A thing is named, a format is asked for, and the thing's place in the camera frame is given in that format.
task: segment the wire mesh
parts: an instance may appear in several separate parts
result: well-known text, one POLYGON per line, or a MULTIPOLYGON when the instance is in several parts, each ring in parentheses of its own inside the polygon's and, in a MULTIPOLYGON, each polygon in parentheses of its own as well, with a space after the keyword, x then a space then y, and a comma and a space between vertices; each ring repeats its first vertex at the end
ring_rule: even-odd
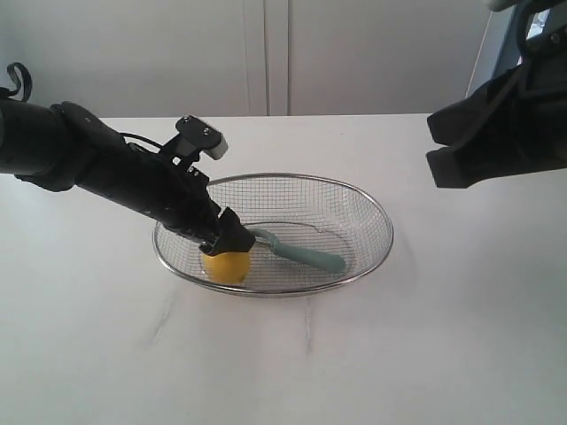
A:
POLYGON ((158 223, 154 247, 159 259, 178 275, 213 290, 251 296, 326 290, 372 271, 392 248, 392 223, 382 207, 341 182, 298 174, 253 174, 211 182, 208 191, 248 228, 266 229, 282 243, 338 254, 346 262, 345 271, 331 274, 277 257, 257 243, 245 280, 219 285, 204 272, 198 246, 158 223))

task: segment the yellow lemon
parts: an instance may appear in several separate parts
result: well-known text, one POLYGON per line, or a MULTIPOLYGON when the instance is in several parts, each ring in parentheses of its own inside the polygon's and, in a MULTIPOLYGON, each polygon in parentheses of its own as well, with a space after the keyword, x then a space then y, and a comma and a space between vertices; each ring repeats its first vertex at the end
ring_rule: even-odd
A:
POLYGON ((250 254, 248 252, 225 252, 210 257, 203 254, 206 274, 213 282, 224 285, 242 283, 250 270, 250 254))

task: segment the metal strainer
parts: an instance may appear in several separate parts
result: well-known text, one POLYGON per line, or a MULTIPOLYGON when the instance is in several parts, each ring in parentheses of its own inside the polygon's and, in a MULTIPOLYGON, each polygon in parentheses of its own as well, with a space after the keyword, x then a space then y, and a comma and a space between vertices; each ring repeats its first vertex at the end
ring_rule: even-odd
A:
POLYGON ((308 295, 370 273, 392 248, 392 223, 384 209, 342 182, 299 174, 249 174, 211 182, 208 191, 248 228, 265 229, 282 243, 337 254, 346 261, 345 271, 331 274, 277 257, 265 244, 256 243, 245 280, 220 285, 204 272, 198 245, 158 223, 153 243, 164 266, 211 290, 256 297, 308 295))

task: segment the white tabletop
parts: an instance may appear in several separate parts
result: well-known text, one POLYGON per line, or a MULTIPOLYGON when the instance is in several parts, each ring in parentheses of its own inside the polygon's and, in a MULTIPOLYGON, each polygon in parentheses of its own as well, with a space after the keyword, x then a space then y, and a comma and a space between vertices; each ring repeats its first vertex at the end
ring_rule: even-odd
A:
POLYGON ((202 171, 365 189, 390 258, 310 298, 222 295, 156 260, 151 220, 0 176, 0 423, 565 423, 567 171, 436 189, 424 115, 210 122, 230 149, 202 171))

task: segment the basket rim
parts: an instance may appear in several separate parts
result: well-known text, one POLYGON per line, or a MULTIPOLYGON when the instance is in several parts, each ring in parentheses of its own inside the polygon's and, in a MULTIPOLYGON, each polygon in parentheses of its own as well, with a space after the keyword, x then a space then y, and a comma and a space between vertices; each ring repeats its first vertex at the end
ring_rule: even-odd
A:
POLYGON ((384 217, 384 220, 386 222, 386 226, 390 229, 390 240, 388 241, 388 250, 385 253, 385 255, 376 264, 374 264, 370 267, 367 267, 367 268, 361 270, 359 273, 354 274, 352 276, 349 276, 345 279, 339 278, 335 281, 302 288, 300 290, 298 290, 298 289, 253 290, 253 289, 244 288, 244 287, 227 286, 227 285, 221 285, 219 283, 209 282, 209 281, 206 281, 204 279, 199 279, 198 277, 193 276, 191 274, 186 274, 186 273, 181 272, 180 270, 176 269, 174 266, 172 266, 164 258, 163 254, 161 253, 161 250, 158 247, 158 239, 157 239, 158 232, 161 228, 163 228, 163 225, 158 221, 156 223, 156 226, 155 226, 153 232, 152 232, 151 241, 152 241, 152 244, 153 244, 153 250, 155 251, 156 256, 158 257, 161 264, 165 268, 167 268, 170 272, 178 275, 179 277, 182 277, 183 279, 191 281, 191 282, 193 282, 193 283, 195 283, 199 286, 202 286, 204 288, 207 288, 209 290, 215 290, 217 292, 223 292, 223 293, 227 293, 227 294, 241 295, 241 296, 247 296, 247 297, 274 297, 274 298, 278 298, 278 297, 303 297, 303 296, 313 295, 313 294, 318 293, 318 292, 323 292, 325 290, 332 290, 332 289, 335 289, 335 288, 339 288, 339 287, 344 286, 344 285, 346 285, 350 282, 361 279, 362 277, 366 276, 367 274, 372 273, 377 268, 379 268, 382 264, 384 264, 386 259, 390 256, 390 253, 392 252, 393 241, 394 241, 394 236, 393 236, 394 235, 394 229, 393 229, 393 224, 392 224, 392 220, 390 219, 390 216, 387 214, 387 212, 385 211, 383 206, 381 206, 380 203, 374 197, 372 197, 366 191, 354 186, 353 184, 341 182, 341 181, 338 181, 338 180, 329 179, 329 178, 326 178, 326 177, 319 177, 319 176, 311 175, 311 174, 253 173, 253 174, 238 174, 238 175, 231 175, 229 177, 223 177, 221 179, 217 179, 217 180, 209 182, 208 186, 215 186, 215 185, 218 185, 218 184, 241 181, 241 180, 252 180, 252 179, 258 179, 258 178, 276 178, 276 177, 290 177, 292 179, 313 180, 313 181, 318 181, 318 182, 327 182, 327 183, 331 183, 331 184, 336 184, 338 186, 342 186, 344 188, 353 190, 353 191, 357 192, 359 195, 362 195, 363 197, 368 199, 368 201, 370 201, 370 203, 373 204, 378 209, 378 211, 382 213, 382 216, 384 217))

